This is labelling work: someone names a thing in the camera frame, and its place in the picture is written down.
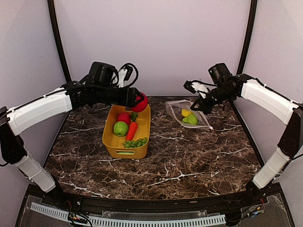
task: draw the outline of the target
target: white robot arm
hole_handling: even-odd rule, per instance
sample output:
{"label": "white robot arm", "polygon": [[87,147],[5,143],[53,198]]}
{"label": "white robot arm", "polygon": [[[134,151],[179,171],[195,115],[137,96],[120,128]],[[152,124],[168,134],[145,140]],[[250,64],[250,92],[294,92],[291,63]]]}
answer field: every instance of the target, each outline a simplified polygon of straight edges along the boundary
{"label": "white robot arm", "polygon": [[[136,106],[144,97],[136,88],[123,85],[124,80],[128,80],[132,72],[128,64],[117,72],[114,66],[94,62],[89,74],[80,82],[73,81],[64,84],[51,93],[17,107],[1,108],[0,143],[4,161],[16,166],[29,180],[35,182],[45,193],[49,193],[50,197],[62,194],[61,187],[55,179],[24,149],[20,134],[52,116],[85,105],[106,103],[127,107]],[[117,82],[113,84],[115,78],[123,79],[123,81],[117,79]],[[55,200],[62,204],[65,202],[60,198]]]}
{"label": "white robot arm", "polygon": [[209,73],[216,88],[205,91],[201,81],[187,81],[184,88],[200,95],[191,106],[194,111],[209,114],[212,107],[223,101],[233,101],[242,97],[263,107],[287,127],[270,159],[246,185],[246,202],[259,199],[263,189],[287,167],[303,144],[303,106],[277,93],[246,74],[233,76],[224,63],[211,67]]}

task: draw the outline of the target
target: green apple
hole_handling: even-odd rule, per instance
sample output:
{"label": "green apple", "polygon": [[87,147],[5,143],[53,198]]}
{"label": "green apple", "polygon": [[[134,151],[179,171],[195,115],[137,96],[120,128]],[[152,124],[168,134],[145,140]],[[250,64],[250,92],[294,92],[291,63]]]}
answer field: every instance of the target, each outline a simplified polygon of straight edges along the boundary
{"label": "green apple", "polygon": [[128,132],[128,125],[125,122],[117,122],[114,125],[114,134],[116,136],[125,136]]}

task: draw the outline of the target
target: red apple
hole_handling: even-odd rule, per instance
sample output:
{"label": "red apple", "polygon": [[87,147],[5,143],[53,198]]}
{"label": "red apple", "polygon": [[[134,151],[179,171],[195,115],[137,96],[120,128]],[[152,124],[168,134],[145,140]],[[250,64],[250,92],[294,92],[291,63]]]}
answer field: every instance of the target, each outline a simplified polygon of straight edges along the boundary
{"label": "red apple", "polygon": [[126,124],[131,123],[131,116],[127,112],[120,113],[118,115],[118,121],[119,122],[125,122]]}

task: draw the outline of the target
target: white cable tray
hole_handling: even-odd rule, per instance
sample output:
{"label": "white cable tray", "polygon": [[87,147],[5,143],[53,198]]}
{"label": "white cable tray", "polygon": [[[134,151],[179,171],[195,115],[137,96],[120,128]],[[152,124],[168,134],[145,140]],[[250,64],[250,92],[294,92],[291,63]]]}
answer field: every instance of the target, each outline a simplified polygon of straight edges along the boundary
{"label": "white cable tray", "polygon": [[[68,212],[56,208],[47,207],[45,205],[32,202],[31,210],[49,217],[68,222]],[[118,220],[99,218],[88,216],[89,220],[95,227],[206,227],[225,224],[225,215],[217,215],[206,218],[194,218],[186,220],[173,221],[134,221],[134,220]]]}

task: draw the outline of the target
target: yellow lemon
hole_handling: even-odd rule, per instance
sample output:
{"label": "yellow lemon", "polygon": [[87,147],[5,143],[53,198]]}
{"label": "yellow lemon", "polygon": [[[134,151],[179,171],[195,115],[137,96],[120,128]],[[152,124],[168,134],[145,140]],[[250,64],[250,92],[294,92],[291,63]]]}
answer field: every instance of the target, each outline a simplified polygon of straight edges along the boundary
{"label": "yellow lemon", "polygon": [[182,114],[183,117],[188,117],[188,116],[190,116],[191,114],[193,114],[193,112],[190,111],[190,110],[182,109],[181,114]]}

